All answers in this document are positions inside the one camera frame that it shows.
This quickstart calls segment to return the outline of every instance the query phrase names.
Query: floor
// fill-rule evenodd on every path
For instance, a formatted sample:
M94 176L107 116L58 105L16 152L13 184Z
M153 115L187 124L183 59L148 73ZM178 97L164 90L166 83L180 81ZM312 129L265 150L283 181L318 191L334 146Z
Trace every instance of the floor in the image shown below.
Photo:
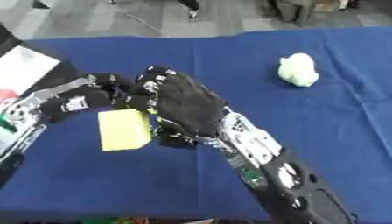
M0 21L21 39L133 35L192 38L249 31L299 29L276 18L262 18L262 0L200 0L194 21L176 0L42 0L50 10L36 10L31 0L0 0ZM392 25L392 1L362 0L358 10L317 13L305 28ZM129 14L140 18L125 16Z

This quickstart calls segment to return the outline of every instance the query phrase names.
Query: cable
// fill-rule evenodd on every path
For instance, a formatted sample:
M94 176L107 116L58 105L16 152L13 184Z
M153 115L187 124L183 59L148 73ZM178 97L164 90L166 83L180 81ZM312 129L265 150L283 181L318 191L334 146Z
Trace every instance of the cable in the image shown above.
M170 37L170 36L164 34L162 31L160 31L157 27L148 24L147 22L145 22L144 20L142 20L140 17L136 17L136 16L134 16L134 15L128 13L128 12L125 12L125 11L119 9L118 7L115 6L115 4L116 4L116 2L110 3L110 5L112 5L113 7L115 7L115 9L116 9L118 12L120 12L121 14L123 14L124 16L135 19L137 22L139 22L139 23L141 23L141 24L143 24L143 25L149 27L149 28L152 29L154 32L159 33L159 35L161 35L161 36L164 37L164 38L169 38L169 37Z

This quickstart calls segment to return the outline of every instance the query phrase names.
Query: green component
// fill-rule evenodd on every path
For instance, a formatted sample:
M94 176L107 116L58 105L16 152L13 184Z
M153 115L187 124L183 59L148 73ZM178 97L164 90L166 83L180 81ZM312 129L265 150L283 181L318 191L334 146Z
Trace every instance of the green component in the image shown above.
M7 122L7 120L5 120L5 117L3 115L0 115L0 127L5 128L12 133L15 133L18 131L17 127L15 125L12 125L11 123Z
M249 180L257 178L257 174L255 174L254 172L250 171L246 167L242 168L241 172L244 174L245 178L247 178Z

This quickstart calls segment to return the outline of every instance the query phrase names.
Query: blue table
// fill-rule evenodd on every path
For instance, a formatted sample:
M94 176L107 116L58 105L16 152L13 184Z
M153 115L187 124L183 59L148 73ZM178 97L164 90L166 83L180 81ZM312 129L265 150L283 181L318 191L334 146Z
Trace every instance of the blue table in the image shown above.
M391 28L366 28L32 42L85 73L133 78L165 65L194 75L296 151L362 221L392 223L391 36ZM279 58L299 52L321 75L309 88L276 77ZM106 215L267 219L212 149L102 151L96 111L51 126L0 191L3 218Z

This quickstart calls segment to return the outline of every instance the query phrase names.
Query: yellow sponge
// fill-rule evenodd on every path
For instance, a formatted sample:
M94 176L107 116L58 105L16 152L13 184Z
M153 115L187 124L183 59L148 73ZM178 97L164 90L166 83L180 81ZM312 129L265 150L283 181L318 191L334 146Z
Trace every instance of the yellow sponge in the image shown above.
M151 141L149 117L135 109L98 113L104 151L136 150Z

